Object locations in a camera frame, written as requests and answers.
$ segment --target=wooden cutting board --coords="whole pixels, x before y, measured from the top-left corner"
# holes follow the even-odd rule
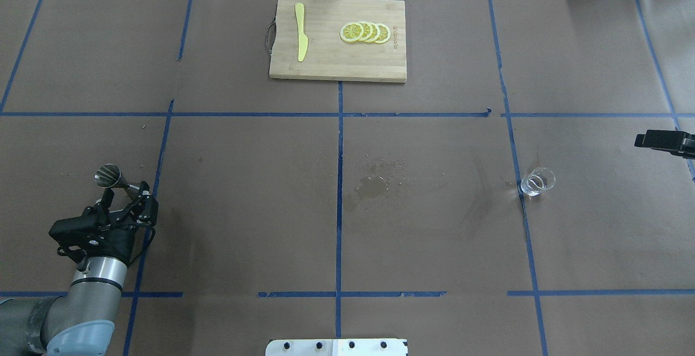
[[[298,61],[295,4],[305,5],[308,49]],[[388,25],[384,44],[344,42],[340,29],[348,22]],[[276,36],[270,77],[325,81],[405,82],[405,2],[390,0],[277,0]]]

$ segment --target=glass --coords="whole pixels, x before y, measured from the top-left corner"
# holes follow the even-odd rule
[[[555,186],[555,174],[548,168],[535,168],[531,174],[525,176],[519,187],[529,196],[537,196]]]

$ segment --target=knife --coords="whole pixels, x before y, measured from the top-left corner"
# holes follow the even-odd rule
[[[304,4],[297,3],[295,5],[295,14],[297,15],[297,34],[299,37],[299,50],[297,60],[303,61],[308,48],[308,37],[304,33]]]

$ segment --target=gray table surface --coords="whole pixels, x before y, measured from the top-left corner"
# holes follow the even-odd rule
[[[693,0],[405,0],[406,84],[270,79],[276,0],[0,1],[0,296],[103,163],[160,202],[110,356],[695,349],[692,165],[633,147],[695,131]]]

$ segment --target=lemon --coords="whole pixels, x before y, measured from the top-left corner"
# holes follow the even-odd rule
[[[358,24],[362,25],[364,29],[364,31],[362,32],[362,37],[359,38],[360,41],[364,41],[372,37],[375,31],[372,25],[370,25],[371,22],[360,21]]]
[[[379,29],[379,35],[377,39],[374,41],[375,44],[384,44],[385,42],[389,41],[390,39],[390,29],[384,24],[375,24],[376,27]]]
[[[369,25],[374,29],[374,33],[372,34],[372,37],[370,37],[367,40],[364,40],[364,42],[375,42],[376,40],[379,40],[379,36],[382,34],[382,30],[374,22],[370,22]]]
[[[345,42],[356,42],[362,37],[364,27],[359,22],[348,22],[340,29],[340,38]]]

